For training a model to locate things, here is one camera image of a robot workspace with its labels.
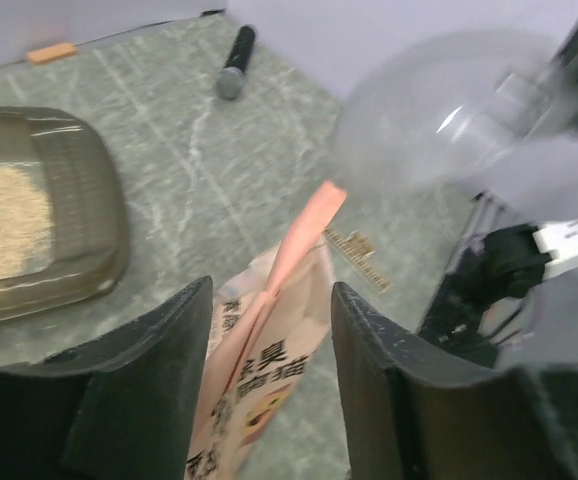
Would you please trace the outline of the brown plastic litter box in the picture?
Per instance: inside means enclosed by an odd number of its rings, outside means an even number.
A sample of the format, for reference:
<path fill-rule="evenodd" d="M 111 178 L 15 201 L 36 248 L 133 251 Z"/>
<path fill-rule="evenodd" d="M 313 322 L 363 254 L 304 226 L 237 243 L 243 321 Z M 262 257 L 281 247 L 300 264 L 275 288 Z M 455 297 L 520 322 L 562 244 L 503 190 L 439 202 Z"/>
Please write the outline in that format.
<path fill-rule="evenodd" d="M 41 165 L 52 205 L 51 260 L 0 280 L 0 322 L 113 289 L 125 273 L 130 226 L 112 155 L 86 121 L 60 109 L 0 106 L 0 140 Z"/>

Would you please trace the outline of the orange tape piece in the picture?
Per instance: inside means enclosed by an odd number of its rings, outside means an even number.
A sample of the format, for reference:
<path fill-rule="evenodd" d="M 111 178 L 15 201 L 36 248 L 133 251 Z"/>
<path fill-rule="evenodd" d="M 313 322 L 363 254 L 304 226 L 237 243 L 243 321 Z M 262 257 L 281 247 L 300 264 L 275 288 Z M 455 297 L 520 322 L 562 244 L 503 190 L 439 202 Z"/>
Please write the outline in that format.
<path fill-rule="evenodd" d="M 77 53 L 78 49 L 74 44 L 62 42 L 33 51 L 28 51 L 25 54 L 25 59 L 32 65 L 43 65 L 74 56 Z"/>

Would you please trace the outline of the small wooden comb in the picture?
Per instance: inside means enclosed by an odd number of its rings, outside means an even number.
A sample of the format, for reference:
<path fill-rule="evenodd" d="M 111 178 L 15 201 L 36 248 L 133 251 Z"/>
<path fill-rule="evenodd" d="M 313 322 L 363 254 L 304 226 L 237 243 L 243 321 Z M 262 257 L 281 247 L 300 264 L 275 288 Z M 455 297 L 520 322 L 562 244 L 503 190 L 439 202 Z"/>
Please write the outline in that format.
<path fill-rule="evenodd" d="M 384 293 L 390 288 L 390 281 L 382 276 L 370 263 L 370 258 L 375 253 L 375 247 L 368 237 L 357 230 L 352 231 L 347 236 L 343 236 L 332 226 L 328 226 L 324 230 L 323 235 L 328 243 L 379 293 Z"/>

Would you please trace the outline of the black handheld microphone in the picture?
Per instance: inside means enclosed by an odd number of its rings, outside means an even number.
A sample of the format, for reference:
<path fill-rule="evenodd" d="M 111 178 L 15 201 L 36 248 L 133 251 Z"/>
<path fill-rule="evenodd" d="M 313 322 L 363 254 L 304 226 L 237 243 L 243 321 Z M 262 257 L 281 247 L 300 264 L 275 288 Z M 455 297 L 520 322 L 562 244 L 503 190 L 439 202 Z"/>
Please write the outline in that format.
<path fill-rule="evenodd" d="M 232 101 L 240 96 L 246 82 L 256 35 L 256 29 L 252 25 L 239 28 L 228 58 L 216 78 L 215 90 L 219 98 Z"/>

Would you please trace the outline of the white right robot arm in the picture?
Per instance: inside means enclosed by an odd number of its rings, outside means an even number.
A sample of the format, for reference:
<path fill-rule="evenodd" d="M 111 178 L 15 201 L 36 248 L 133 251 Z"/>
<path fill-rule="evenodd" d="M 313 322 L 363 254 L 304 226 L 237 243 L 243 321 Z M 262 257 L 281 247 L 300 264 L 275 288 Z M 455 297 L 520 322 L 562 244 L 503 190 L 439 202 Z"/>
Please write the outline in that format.
<path fill-rule="evenodd" d="M 331 154 L 375 310 L 485 366 L 578 361 L 578 21 L 405 49 L 347 98 Z"/>

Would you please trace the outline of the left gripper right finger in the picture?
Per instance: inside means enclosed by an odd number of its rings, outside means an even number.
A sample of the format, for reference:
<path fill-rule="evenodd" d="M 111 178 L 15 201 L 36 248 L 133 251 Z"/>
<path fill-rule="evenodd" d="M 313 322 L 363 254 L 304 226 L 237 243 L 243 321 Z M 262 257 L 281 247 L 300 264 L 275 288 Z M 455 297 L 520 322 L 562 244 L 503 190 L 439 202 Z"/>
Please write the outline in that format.
<path fill-rule="evenodd" d="M 354 478 L 578 479 L 578 364 L 480 367 L 343 282 L 331 321 Z"/>

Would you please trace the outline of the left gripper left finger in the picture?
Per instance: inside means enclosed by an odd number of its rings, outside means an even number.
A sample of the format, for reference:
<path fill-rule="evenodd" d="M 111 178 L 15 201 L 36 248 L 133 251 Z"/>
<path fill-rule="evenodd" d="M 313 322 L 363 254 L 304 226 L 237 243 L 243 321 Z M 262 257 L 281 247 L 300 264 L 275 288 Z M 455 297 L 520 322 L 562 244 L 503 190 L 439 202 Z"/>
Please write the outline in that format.
<path fill-rule="evenodd" d="M 202 277 L 107 334 L 0 367 L 0 479 L 180 479 L 212 320 Z"/>

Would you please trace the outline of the pink cat litter bag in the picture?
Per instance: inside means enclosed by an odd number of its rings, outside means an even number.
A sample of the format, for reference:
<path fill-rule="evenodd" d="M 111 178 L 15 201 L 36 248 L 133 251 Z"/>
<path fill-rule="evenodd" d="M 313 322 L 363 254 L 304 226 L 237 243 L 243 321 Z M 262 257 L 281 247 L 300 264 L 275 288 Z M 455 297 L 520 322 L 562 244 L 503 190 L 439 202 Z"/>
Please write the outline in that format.
<path fill-rule="evenodd" d="M 185 478 L 234 478 L 329 333 L 324 232 L 345 199 L 322 183 L 284 238 L 215 293 Z"/>

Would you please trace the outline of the beige cat litter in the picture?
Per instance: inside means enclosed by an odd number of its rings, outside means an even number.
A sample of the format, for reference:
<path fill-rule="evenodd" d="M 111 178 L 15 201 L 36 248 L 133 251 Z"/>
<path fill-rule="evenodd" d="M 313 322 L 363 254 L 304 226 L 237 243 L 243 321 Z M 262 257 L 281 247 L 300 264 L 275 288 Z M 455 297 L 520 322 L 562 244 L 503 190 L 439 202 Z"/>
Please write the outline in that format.
<path fill-rule="evenodd" d="M 29 172 L 0 166 L 0 280 L 36 273 L 52 254 L 49 197 Z"/>

